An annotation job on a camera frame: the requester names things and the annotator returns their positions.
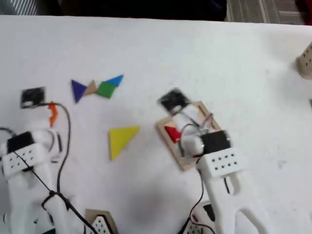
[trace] table surface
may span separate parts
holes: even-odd
[[[275,233],[312,233],[312,81],[294,63],[312,27],[1,16],[0,32],[1,126],[21,133],[46,123],[48,109],[20,109],[22,89],[45,86],[47,101],[66,105],[72,118],[61,188],[110,211],[121,234],[176,233],[200,196],[197,171],[180,171],[155,129],[166,116],[156,100],[173,87],[202,100],[248,158]],[[111,99],[74,104],[71,79],[99,84],[120,74]],[[66,141],[59,112],[55,129]],[[133,125],[140,131],[110,161],[108,130]],[[3,213],[2,177],[0,194]]]

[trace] green square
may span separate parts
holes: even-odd
[[[111,98],[116,86],[110,83],[102,82],[97,89],[97,94],[106,98]]]

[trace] blue triangle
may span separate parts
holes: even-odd
[[[105,83],[109,83],[109,84],[113,84],[115,86],[119,86],[121,81],[122,81],[122,78],[123,78],[123,75],[109,79],[109,80],[105,81]]]
[[[78,103],[82,98],[84,91],[87,89],[87,86],[78,83],[77,81],[72,80],[72,88],[74,92],[75,102]]]

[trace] white robotic arm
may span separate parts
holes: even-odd
[[[196,163],[206,185],[215,220],[204,223],[208,223],[216,234],[234,234],[235,215],[241,211],[259,234],[273,234],[267,212],[253,192],[245,158],[231,146],[227,133],[200,123],[198,109],[178,89],[173,89],[159,101],[181,132],[179,148],[184,162]],[[225,186],[226,177],[231,179],[232,194]]]
[[[73,233],[69,225],[71,216],[59,196],[46,202],[47,211],[42,209],[41,203],[49,196],[49,190],[31,172],[56,191],[50,164],[61,151],[60,137],[52,129],[26,132],[1,145],[11,207],[4,221],[11,234],[41,234],[51,229],[56,229],[58,234]]]

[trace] red triangle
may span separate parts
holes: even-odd
[[[181,138],[181,133],[179,133],[174,127],[165,126],[165,129],[167,133],[169,134],[171,140],[174,143],[177,143],[178,140]]]

